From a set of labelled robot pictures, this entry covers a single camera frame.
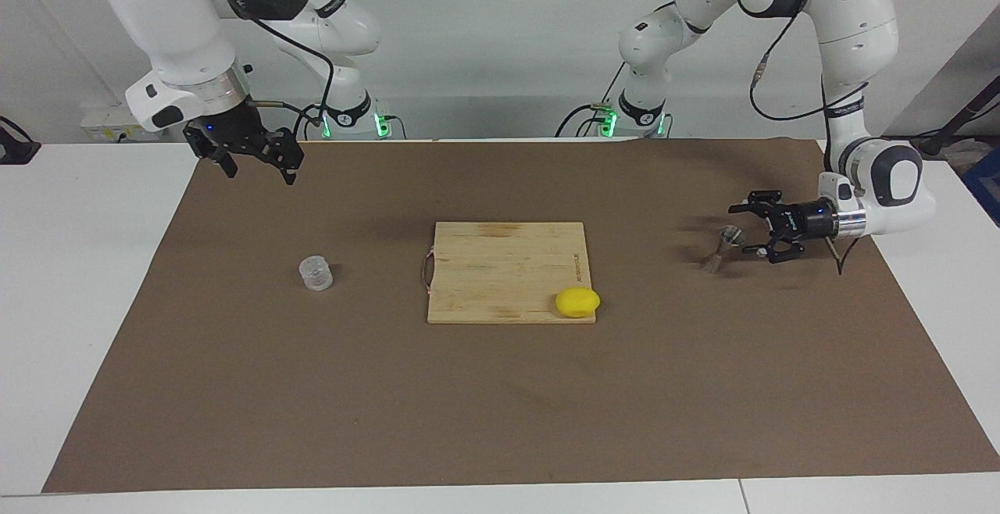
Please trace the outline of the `black table clamp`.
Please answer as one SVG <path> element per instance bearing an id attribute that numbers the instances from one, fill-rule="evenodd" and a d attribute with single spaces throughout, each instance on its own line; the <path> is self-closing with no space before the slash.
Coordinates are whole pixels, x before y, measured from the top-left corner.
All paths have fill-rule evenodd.
<path id="1" fill-rule="evenodd" d="M 27 165 L 41 147 L 18 123 L 0 116 L 0 165 Z"/>

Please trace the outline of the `white power strip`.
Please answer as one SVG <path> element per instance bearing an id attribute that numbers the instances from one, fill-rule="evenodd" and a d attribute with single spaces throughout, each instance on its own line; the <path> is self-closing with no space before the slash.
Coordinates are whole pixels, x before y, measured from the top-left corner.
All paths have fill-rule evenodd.
<path id="1" fill-rule="evenodd" d="M 156 134 L 150 134 L 136 122 L 128 108 L 90 107 L 83 112 L 80 129 L 93 141 L 154 141 Z"/>

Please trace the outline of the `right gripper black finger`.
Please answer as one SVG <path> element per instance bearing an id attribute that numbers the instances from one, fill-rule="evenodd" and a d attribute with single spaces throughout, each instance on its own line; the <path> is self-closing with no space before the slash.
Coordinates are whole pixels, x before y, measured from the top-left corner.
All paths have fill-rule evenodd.
<path id="1" fill-rule="evenodd" d="M 214 164 L 218 166 L 223 173 L 225 173 L 228 179 L 236 177 L 238 173 L 238 166 L 230 154 L 228 147 L 216 146 L 209 143 L 207 144 L 205 153 L 206 158 L 211 159 L 211 161 L 214 162 Z"/>
<path id="2" fill-rule="evenodd" d="M 262 161 L 278 169 L 286 185 L 293 185 L 304 153 L 293 130 L 275 130 L 263 135 Z"/>

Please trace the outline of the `steel double jigger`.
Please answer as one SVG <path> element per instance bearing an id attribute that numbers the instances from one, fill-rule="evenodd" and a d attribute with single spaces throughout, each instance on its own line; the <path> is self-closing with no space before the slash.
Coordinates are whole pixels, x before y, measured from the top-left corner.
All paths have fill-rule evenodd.
<path id="1" fill-rule="evenodd" d="M 715 240 L 713 251 L 702 261 L 701 269 L 707 274 L 717 274 L 725 262 L 742 254 L 745 232 L 735 225 L 722 227 Z"/>

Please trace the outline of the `small clear plastic cup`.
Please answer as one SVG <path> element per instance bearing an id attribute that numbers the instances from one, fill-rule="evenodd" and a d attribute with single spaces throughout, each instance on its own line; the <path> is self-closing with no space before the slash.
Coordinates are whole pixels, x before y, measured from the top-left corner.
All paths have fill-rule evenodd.
<path id="1" fill-rule="evenodd" d="M 334 284 L 334 275 L 329 262 L 322 255 L 310 255 L 298 266 L 298 272 L 306 289 L 322 292 Z"/>

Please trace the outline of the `black stand leg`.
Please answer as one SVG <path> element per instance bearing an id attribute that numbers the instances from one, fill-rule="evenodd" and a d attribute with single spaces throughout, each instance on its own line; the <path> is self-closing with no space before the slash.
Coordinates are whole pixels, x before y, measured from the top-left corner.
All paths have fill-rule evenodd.
<path id="1" fill-rule="evenodd" d="M 912 137 L 915 145 L 923 155 L 935 157 L 946 146 L 952 144 L 952 139 L 962 127 L 968 123 L 988 116 L 994 109 L 1000 108 L 1000 73 L 979 91 L 977 95 L 957 115 L 954 115 L 945 125 Z"/>

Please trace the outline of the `large brown table mat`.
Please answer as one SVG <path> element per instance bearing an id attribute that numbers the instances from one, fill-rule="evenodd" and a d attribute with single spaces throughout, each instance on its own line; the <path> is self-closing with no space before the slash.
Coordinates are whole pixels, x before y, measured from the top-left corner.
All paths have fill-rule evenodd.
<path id="1" fill-rule="evenodd" d="M 815 196 L 814 141 L 304 150 L 196 166 L 44 491 L 1000 470 L 871 241 L 701 271 L 748 191 Z M 428 324 L 438 221 L 584 223 L 596 323 Z"/>

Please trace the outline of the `blue box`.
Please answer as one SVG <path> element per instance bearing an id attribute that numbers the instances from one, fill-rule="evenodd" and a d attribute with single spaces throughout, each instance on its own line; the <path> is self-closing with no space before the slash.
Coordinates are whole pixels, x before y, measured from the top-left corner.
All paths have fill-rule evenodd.
<path id="1" fill-rule="evenodd" d="M 968 169 L 960 180 L 1000 228 L 1000 147 L 993 148 L 988 155 Z"/>

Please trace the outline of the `yellow lemon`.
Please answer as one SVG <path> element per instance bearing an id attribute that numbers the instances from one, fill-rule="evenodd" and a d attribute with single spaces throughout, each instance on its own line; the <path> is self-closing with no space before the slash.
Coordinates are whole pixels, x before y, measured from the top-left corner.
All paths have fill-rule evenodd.
<path id="1" fill-rule="evenodd" d="M 602 300 L 590 287 L 568 287 L 555 296 L 554 303 L 561 317 L 587 319 L 595 315 Z"/>

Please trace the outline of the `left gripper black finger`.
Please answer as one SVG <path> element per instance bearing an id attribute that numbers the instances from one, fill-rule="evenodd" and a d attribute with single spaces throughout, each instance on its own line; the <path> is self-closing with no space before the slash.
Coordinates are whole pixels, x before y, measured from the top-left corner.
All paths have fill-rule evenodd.
<path id="1" fill-rule="evenodd" d="M 758 218 L 766 218 L 772 211 L 780 207 L 782 190 L 750 191 L 741 203 L 730 205 L 729 214 L 750 212 Z"/>
<path id="2" fill-rule="evenodd" d="M 781 237 L 771 237 L 766 243 L 744 245 L 742 247 L 744 255 L 756 255 L 756 257 L 780 264 L 780 262 L 790 262 L 800 258 L 805 253 L 803 243 L 797 241 L 787 241 Z"/>

